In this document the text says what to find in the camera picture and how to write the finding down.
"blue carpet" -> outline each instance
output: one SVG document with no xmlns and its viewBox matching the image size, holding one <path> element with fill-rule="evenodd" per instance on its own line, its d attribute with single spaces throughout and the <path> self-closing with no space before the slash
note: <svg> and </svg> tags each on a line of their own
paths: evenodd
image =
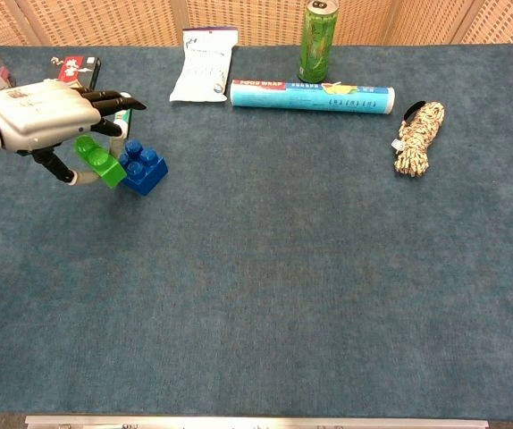
<svg viewBox="0 0 513 429">
<path fill-rule="evenodd" d="M 169 173 L 143 198 L 0 152 L 0 412 L 513 420 L 512 45 L 335 47 L 327 80 L 393 86 L 388 116 L 170 105 L 180 48 L 0 47 L 20 84 L 77 53 Z M 446 118 L 411 179 L 421 99 Z"/>
</svg>

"coiled rope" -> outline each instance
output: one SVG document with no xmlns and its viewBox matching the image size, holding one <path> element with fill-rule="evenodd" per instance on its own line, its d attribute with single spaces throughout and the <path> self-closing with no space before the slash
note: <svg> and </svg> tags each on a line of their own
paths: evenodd
<svg viewBox="0 0 513 429">
<path fill-rule="evenodd" d="M 417 111 L 413 121 L 408 117 Z M 399 148 L 396 150 L 394 166 L 397 172 L 411 177 L 421 176 L 429 167 L 427 148 L 431 146 L 437 131 L 442 126 L 445 109 L 441 103 L 420 101 L 412 105 L 403 117 L 399 127 Z"/>
</svg>

